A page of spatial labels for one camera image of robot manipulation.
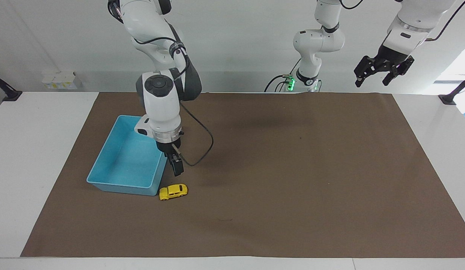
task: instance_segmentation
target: brown mat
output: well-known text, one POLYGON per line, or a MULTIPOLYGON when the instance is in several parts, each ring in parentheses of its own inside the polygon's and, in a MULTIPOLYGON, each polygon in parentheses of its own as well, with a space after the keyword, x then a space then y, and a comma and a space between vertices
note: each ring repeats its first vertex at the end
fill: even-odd
MULTIPOLYGON (((25 257, 460 258, 465 223, 388 94, 202 94, 187 107, 216 144, 162 186, 106 193, 86 177, 134 93, 101 93, 23 250, 25 257)), ((183 114, 182 152, 209 137, 183 114)))

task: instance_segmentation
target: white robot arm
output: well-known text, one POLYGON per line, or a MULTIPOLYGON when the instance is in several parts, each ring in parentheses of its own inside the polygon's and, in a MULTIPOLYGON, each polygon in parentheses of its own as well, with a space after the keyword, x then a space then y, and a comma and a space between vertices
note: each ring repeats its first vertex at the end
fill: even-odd
POLYGON ((301 55, 301 64, 292 73, 295 83, 289 91, 311 92, 322 65, 316 53, 331 53, 344 46, 345 36, 339 29, 341 9, 339 0, 318 0, 314 15, 321 29, 301 31, 294 37, 294 48, 301 55))
POLYGON ((400 2, 402 8, 387 29, 387 36, 378 54, 374 58, 364 56, 354 70, 357 87, 377 72, 390 72, 383 80, 385 86, 397 76, 405 75, 414 62, 410 54, 424 43, 456 0, 395 1, 400 2))
POLYGON ((202 86, 179 35, 161 17, 170 12, 170 0, 108 0, 107 7, 131 34, 135 48, 148 55, 155 66, 136 82, 146 115, 135 130, 156 140, 178 176, 184 171, 174 149, 181 146, 183 135, 179 101, 196 99, 202 86))

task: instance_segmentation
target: black tripod foot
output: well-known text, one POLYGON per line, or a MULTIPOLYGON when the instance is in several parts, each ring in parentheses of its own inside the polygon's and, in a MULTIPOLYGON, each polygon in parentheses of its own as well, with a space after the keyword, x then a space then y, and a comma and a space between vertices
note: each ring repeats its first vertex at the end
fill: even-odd
POLYGON ((444 105, 456 105, 456 103, 451 100, 451 97, 448 94, 440 94, 439 99, 441 99, 444 105))
POLYGON ((16 101, 22 94, 22 91, 14 91, 14 97, 5 97, 2 101, 16 101))

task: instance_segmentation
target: toy car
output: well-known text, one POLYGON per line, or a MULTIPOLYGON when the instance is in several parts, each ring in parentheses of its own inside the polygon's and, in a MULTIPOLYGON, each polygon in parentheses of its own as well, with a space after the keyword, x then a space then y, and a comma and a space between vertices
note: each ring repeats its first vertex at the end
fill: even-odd
POLYGON ((183 183, 173 184, 172 186, 163 187, 159 190, 159 199, 161 201, 183 197, 184 195, 187 195, 187 186, 183 183))

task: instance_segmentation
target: white table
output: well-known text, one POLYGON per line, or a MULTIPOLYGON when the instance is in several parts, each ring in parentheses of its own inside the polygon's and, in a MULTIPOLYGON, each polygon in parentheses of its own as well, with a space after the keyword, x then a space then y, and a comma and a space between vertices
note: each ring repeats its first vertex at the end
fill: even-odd
MULTIPOLYGON (((465 270, 464 259, 18 258, 97 93, 24 93, 0 106, 0 269, 465 270)), ((465 220, 465 118, 436 96, 394 96, 465 220)))

